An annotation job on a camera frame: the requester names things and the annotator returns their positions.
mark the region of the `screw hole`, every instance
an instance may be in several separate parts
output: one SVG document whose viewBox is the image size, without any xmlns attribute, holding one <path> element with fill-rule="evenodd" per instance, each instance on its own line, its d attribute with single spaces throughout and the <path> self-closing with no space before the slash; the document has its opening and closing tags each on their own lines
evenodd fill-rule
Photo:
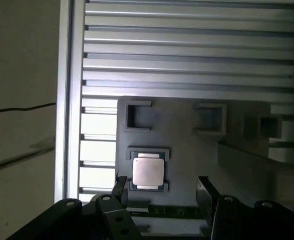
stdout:
<svg viewBox="0 0 294 240">
<path fill-rule="evenodd" d="M 122 220 L 123 220 L 123 218 L 121 216 L 116 217 L 117 222 L 121 222 Z"/>
<path fill-rule="evenodd" d="M 122 229 L 122 230 L 120 231 L 120 233 L 121 233 L 122 235 L 127 235 L 127 234 L 129 233 L 129 230 L 128 230 L 127 228 L 125 228 L 125 229 Z"/>
</svg>

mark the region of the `black cable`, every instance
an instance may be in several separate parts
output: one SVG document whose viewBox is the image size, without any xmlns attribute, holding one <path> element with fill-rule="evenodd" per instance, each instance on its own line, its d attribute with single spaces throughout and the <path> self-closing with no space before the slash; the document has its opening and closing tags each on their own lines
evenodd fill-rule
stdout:
<svg viewBox="0 0 294 240">
<path fill-rule="evenodd" d="M 22 107 L 3 108 L 3 109 L 0 109 L 0 113 L 11 112 L 11 111 L 24 111 L 24 112 L 26 112 L 26 111 L 32 111 L 35 109 L 41 109 L 41 108 L 54 106 L 54 105 L 56 105 L 55 102 L 47 103 L 47 104 L 43 104 L 43 105 L 39 105 L 39 106 L 26 107 L 26 108 L 22 108 Z"/>
</svg>

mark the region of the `bolt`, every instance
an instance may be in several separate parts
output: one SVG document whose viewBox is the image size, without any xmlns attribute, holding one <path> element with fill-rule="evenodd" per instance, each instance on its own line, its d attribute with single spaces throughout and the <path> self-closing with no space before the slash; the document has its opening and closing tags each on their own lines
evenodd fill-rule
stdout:
<svg viewBox="0 0 294 240">
<path fill-rule="evenodd" d="M 228 202 L 232 202 L 232 201 L 233 201 L 233 198 L 230 197 L 230 196 L 226 196 L 226 197 L 225 197 L 225 200 L 228 201 Z"/>
<path fill-rule="evenodd" d="M 272 208 L 272 204 L 269 203 L 269 202 L 267 202 L 267 201 L 264 201 L 264 202 L 262 203 L 262 205 L 263 205 L 264 207 L 266 207 L 266 208 Z"/>
<path fill-rule="evenodd" d="M 74 201 L 69 201 L 69 202 L 67 202 L 67 206 L 71 206 L 71 205 L 73 205 L 73 204 L 75 204 L 75 202 Z"/>
</svg>

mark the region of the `empty tray slot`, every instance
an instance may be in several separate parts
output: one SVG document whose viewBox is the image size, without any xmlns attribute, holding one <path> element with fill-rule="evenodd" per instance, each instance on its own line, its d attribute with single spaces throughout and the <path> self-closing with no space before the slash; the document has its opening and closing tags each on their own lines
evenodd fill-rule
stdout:
<svg viewBox="0 0 294 240">
<path fill-rule="evenodd" d="M 221 104 L 199 104 L 196 108 L 198 123 L 195 130 L 199 134 L 226 133 L 226 106 Z"/>
</svg>

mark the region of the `beige wall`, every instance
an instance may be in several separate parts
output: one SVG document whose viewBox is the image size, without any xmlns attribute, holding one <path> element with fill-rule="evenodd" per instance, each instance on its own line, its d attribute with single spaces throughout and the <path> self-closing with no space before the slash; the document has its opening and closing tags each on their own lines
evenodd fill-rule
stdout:
<svg viewBox="0 0 294 240">
<path fill-rule="evenodd" d="M 56 101 L 59 0 L 0 0 L 0 108 Z M 55 135 L 55 107 L 0 113 L 0 160 Z M 54 153 L 0 171 L 0 239 L 53 204 Z"/>
</svg>

